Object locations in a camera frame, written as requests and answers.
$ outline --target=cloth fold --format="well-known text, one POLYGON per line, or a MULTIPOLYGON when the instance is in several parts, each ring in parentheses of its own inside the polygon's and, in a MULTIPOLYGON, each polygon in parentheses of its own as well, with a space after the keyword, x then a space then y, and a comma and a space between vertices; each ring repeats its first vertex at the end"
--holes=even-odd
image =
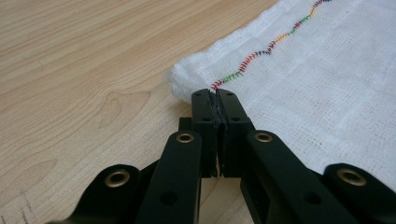
POLYGON ((235 92, 319 173, 350 163, 396 190, 396 1, 280 0, 165 76, 184 101, 235 92))

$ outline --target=white towel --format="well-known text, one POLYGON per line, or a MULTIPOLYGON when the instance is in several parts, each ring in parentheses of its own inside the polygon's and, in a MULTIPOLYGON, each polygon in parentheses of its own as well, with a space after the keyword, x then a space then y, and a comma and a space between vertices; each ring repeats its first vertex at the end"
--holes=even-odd
POLYGON ((177 97, 235 92, 309 168, 365 169, 396 190, 396 1, 280 0, 165 75, 177 97))

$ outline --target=light wood surface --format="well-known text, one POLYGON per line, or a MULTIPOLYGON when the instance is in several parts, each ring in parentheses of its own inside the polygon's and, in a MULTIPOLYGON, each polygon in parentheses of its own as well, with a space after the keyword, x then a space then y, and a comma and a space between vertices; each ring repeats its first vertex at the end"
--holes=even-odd
MULTIPOLYGON (((275 0, 0 1, 0 223, 68 217, 107 166, 159 159, 191 106, 163 74, 275 0)), ((251 223, 238 179, 200 223, 251 223)))

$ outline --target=metal grommet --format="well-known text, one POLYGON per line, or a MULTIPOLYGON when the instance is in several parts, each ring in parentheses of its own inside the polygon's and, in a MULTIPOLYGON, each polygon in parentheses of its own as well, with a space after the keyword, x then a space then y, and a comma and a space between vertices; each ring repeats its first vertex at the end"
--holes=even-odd
POLYGON ((272 136, 268 133, 256 133, 254 134, 254 138, 259 142, 271 142, 272 136))
POLYGON ((128 182, 129 178, 129 173, 124 169, 120 169, 109 174, 105 179, 105 183, 110 188, 117 188, 128 182))
POLYGON ((347 168, 342 168, 337 171, 338 177, 340 177, 342 180, 347 182, 348 184, 354 185, 354 186, 364 186, 367 184, 367 180, 357 172, 347 169, 347 168))
POLYGON ((176 140, 181 143, 189 143, 194 140, 194 136, 190 133, 181 133, 176 137, 176 140))

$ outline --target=colorful thread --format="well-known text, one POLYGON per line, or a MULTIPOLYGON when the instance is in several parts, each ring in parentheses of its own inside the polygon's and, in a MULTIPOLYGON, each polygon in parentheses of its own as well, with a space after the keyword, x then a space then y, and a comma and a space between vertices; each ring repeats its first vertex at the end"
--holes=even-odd
POLYGON ((315 15, 315 12, 317 11, 318 6, 320 6, 322 3, 324 2, 330 2, 332 0, 319 0, 317 1, 311 8, 311 11, 309 13, 309 15, 307 15, 306 17, 300 19, 299 21, 297 21, 293 27, 291 28, 291 30, 288 33, 285 33, 283 35, 279 35, 277 36, 273 41, 270 42, 270 44, 268 45, 267 50, 262 50, 262 51, 257 51, 254 52, 250 55, 248 55, 244 61, 242 61, 239 65, 238 71, 235 73, 232 73, 222 79, 219 79, 217 81, 215 81, 213 84, 210 85, 210 88, 212 90, 216 90, 218 87, 220 87, 221 85, 230 82, 232 80, 235 80, 239 77, 242 77, 244 74, 244 72, 246 71, 246 69, 248 68, 248 65, 256 58, 262 56, 262 55, 271 55, 272 50, 275 48, 276 44, 282 42, 283 40, 285 40, 287 37, 289 37, 290 35, 294 35, 294 33, 297 31, 297 29, 305 22, 309 21, 312 19, 312 17, 315 15))

